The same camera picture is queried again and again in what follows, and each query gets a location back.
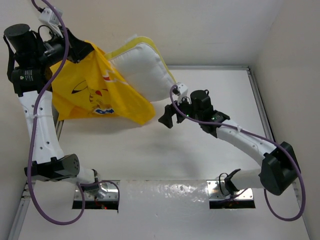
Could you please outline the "yellow pillowcase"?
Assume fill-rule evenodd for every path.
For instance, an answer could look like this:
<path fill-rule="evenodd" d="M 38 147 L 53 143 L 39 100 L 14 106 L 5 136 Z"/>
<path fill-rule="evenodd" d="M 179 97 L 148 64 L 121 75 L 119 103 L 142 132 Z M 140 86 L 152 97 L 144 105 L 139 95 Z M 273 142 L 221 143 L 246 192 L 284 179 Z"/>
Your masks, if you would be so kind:
<path fill-rule="evenodd" d="M 124 117 L 144 125 L 156 115 L 96 45 L 79 63 L 66 61 L 51 85 L 59 120 Z"/>

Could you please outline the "cream pillow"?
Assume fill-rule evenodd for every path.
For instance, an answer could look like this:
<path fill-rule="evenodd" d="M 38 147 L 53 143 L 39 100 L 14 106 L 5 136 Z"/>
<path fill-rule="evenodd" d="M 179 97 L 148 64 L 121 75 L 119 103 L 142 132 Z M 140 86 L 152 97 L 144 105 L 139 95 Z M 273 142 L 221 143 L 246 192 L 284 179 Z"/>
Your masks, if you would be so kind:
<path fill-rule="evenodd" d="M 175 78 L 152 39 L 133 35 L 104 57 L 124 80 L 149 102 L 169 97 Z"/>

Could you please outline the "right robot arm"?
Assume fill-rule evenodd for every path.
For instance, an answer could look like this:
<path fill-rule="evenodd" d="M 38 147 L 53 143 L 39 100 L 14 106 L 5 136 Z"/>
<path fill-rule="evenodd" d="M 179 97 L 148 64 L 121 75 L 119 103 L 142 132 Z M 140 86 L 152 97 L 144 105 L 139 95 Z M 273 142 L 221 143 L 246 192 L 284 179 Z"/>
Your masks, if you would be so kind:
<path fill-rule="evenodd" d="M 224 179 L 228 194 L 258 188 L 280 196 L 298 178 L 301 170 L 289 143 L 278 144 L 241 128 L 228 115 L 214 109 L 208 90 L 195 90 L 185 96 L 182 86 L 174 85 L 169 94 L 177 95 L 178 99 L 165 106 L 164 114 L 158 120 L 160 123 L 171 129 L 173 115 L 176 115 L 177 123 L 185 119 L 198 123 L 205 133 L 233 145 L 260 166 L 258 170 L 238 168 L 229 173 Z"/>

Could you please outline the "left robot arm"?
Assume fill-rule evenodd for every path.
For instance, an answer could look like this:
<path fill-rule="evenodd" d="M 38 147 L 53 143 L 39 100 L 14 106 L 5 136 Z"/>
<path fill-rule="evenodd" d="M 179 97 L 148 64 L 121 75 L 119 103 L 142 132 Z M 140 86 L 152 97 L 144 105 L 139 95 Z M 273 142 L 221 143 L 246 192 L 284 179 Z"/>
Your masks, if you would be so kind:
<path fill-rule="evenodd" d="M 42 182 L 93 184 L 98 182 L 98 173 L 82 167 L 76 154 L 66 155 L 60 147 L 49 81 L 51 66 L 63 59 L 77 64 L 94 48 L 68 29 L 62 36 L 49 34 L 51 39 L 43 41 L 29 25 L 19 23 L 5 29 L 3 35 L 9 52 L 7 77 L 24 110 L 33 147 L 24 172 L 29 179 Z"/>

